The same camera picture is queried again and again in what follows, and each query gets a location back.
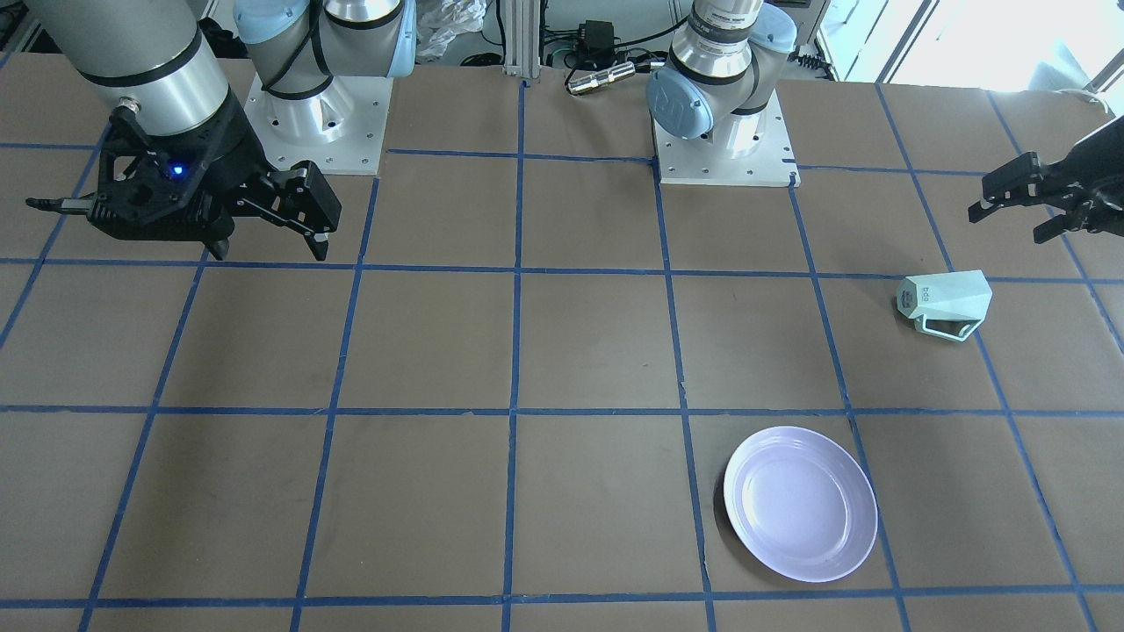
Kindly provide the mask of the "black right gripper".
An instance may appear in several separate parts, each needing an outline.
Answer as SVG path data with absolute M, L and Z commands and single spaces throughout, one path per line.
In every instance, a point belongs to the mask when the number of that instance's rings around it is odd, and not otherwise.
M 214 115 L 184 133 L 140 128 L 123 97 L 110 112 L 88 222 L 114 240 L 201 241 L 228 258 L 236 217 L 259 217 L 302 236 L 324 262 L 342 204 L 316 162 L 273 171 L 241 100 L 228 90 Z

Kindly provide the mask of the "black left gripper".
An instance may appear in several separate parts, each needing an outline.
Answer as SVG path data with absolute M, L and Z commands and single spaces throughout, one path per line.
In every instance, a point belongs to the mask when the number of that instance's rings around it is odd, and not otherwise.
M 1035 244 L 1070 232 L 1121 233 L 1121 183 L 1123 119 L 1117 117 L 1055 162 L 1026 152 L 994 169 L 981 180 L 980 198 L 968 208 L 968 220 L 979 223 L 1010 205 L 1046 205 L 1063 196 L 1064 213 L 1034 228 Z

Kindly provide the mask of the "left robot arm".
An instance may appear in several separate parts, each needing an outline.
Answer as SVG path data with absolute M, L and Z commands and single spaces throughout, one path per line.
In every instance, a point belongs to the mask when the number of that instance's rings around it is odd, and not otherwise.
M 667 180 L 677 184 L 788 187 L 799 183 L 776 83 L 795 51 L 797 25 L 763 1 L 695 1 L 669 55 L 646 84 Z M 1068 232 L 1121 234 L 1121 119 L 1077 141 L 1052 163 L 1035 152 L 981 180 L 968 211 L 978 223 L 1012 205 L 1052 205 L 1036 243 Z

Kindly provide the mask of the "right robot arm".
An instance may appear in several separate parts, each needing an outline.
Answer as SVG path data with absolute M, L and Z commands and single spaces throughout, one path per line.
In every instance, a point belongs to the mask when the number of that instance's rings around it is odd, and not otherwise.
M 342 204 L 329 173 L 377 171 L 388 97 L 409 76 L 414 1 L 237 1 L 260 81 L 242 103 L 182 1 L 31 1 L 110 108 L 96 191 L 26 204 L 121 241 L 199 241 L 224 260 L 241 217 L 298 233 L 324 261 Z

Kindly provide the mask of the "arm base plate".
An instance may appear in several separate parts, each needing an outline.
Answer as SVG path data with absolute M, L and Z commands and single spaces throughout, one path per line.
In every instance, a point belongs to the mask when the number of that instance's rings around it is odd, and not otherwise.
M 312 161 L 325 175 L 377 177 L 393 85 L 391 76 L 335 76 L 321 94 L 292 101 L 254 76 L 244 109 L 273 168 Z
M 646 85 L 659 182 L 670 186 L 795 188 L 803 183 L 782 105 L 720 112 L 715 98 L 676 72 Z

